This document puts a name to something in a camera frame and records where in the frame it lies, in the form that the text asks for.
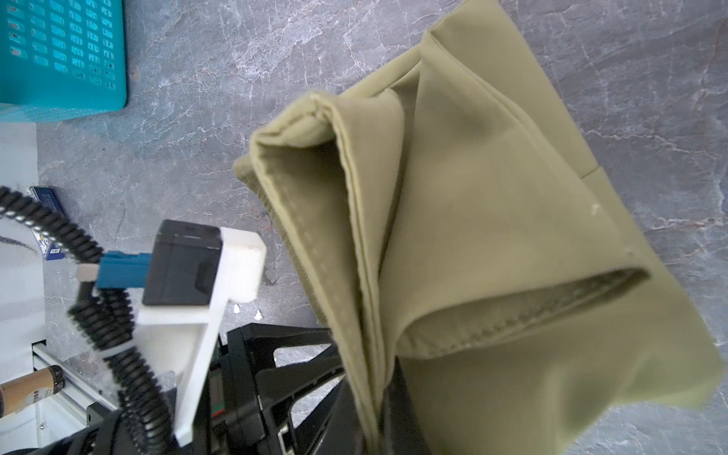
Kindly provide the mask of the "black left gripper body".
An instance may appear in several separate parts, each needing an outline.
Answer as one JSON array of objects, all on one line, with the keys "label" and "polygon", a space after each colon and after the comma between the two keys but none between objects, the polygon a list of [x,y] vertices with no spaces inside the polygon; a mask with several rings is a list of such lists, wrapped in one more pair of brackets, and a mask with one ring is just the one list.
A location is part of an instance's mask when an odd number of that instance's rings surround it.
[{"label": "black left gripper body", "polygon": [[253,323],[227,335],[195,417],[195,454],[313,454],[344,374],[330,332]]}]

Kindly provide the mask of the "olive green skirt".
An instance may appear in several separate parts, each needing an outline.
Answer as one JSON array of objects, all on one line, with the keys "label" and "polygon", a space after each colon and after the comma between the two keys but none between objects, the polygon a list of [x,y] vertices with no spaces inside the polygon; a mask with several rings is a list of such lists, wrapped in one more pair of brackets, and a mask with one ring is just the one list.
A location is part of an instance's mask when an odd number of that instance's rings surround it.
[{"label": "olive green skirt", "polygon": [[496,1],[295,100],[234,172],[332,332],[371,452],[396,371],[434,454],[559,454],[609,407],[699,407],[722,382],[703,318]]}]

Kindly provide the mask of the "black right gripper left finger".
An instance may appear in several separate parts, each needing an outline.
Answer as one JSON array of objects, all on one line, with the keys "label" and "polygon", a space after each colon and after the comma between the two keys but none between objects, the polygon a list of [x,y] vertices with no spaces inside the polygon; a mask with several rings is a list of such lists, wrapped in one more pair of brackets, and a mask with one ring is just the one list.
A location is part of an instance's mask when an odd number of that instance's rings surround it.
[{"label": "black right gripper left finger", "polygon": [[337,385],[332,413],[313,454],[355,455],[364,453],[364,436],[358,421],[353,393],[346,379]]}]

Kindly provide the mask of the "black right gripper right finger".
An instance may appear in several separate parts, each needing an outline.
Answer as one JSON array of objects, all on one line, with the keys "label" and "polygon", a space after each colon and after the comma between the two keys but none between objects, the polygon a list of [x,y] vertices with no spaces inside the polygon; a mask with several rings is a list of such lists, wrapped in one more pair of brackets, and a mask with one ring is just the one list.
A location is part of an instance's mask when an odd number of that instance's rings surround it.
[{"label": "black right gripper right finger", "polygon": [[386,388],[383,401],[382,453],[387,455],[427,455],[430,453],[422,434],[400,362]]}]

